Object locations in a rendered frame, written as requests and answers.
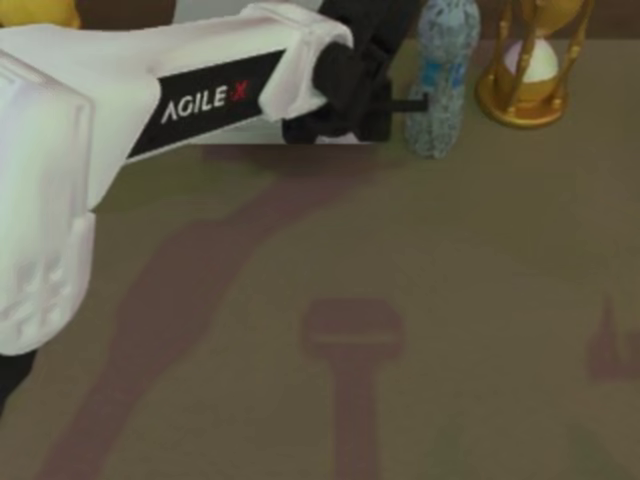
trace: hourglass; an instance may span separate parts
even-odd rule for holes
[[[526,26],[524,39],[506,53],[514,0],[506,0],[491,63],[476,84],[476,99],[494,120],[534,128],[558,120],[567,109],[567,82],[586,37],[595,0],[515,0]],[[562,64],[548,38],[580,15]]]

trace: black base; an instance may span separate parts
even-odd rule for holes
[[[34,350],[13,357],[0,355],[0,418],[11,394],[31,374],[37,354],[38,351]]]

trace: water bottle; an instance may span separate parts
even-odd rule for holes
[[[418,24],[422,65],[410,99],[429,95],[427,112],[405,117],[409,149],[421,157],[443,158],[460,134],[465,79],[480,38],[475,0],[428,0]]]

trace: gold post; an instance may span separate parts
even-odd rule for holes
[[[533,16],[533,21],[529,24],[529,29],[527,31],[527,36],[522,44],[522,49],[520,50],[520,55],[518,57],[518,65],[516,67],[515,76],[513,79],[513,88],[509,94],[509,100],[506,105],[507,115],[513,116],[516,113],[516,103],[518,101],[518,96],[520,94],[520,90],[522,88],[522,82],[524,80],[524,74],[529,68],[529,64],[531,63],[531,55],[533,53],[533,48],[536,44],[536,37],[538,33],[538,22],[542,15],[542,11],[544,8],[543,0],[538,0],[535,2],[535,14]]]
[[[491,68],[489,72],[489,80],[493,81],[496,77],[498,65],[502,61],[502,55],[504,53],[504,45],[509,36],[509,30],[511,30],[511,23],[513,22],[513,0],[505,0],[504,7],[502,8],[502,14],[500,15],[500,21],[498,22],[498,35],[496,37],[496,43],[493,50],[493,59],[491,60]]]
[[[569,42],[569,47],[567,48],[567,51],[564,54],[562,69],[558,74],[558,80],[556,82],[556,86],[552,94],[553,100],[551,105],[553,106],[553,108],[559,109],[562,107],[562,103],[564,101],[564,95],[566,92],[567,81],[569,79],[569,73],[571,72],[571,69],[575,65],[576,60],[580,55],[580,51],[582,50],[582,46],[584,45],[585,39],[587,37],[587,27],[589,25],[589,19],[591,18],[594,5],[595,5],[595,0],[587,0],[582,12],[582,19],[580,20],[580,25],[578,26],[576,33],[571,37],[571,41]]]

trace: black label band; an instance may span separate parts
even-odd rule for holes
[[[262,115],[258,99],[284,50],[158,79],[160,101],[128,159]]]

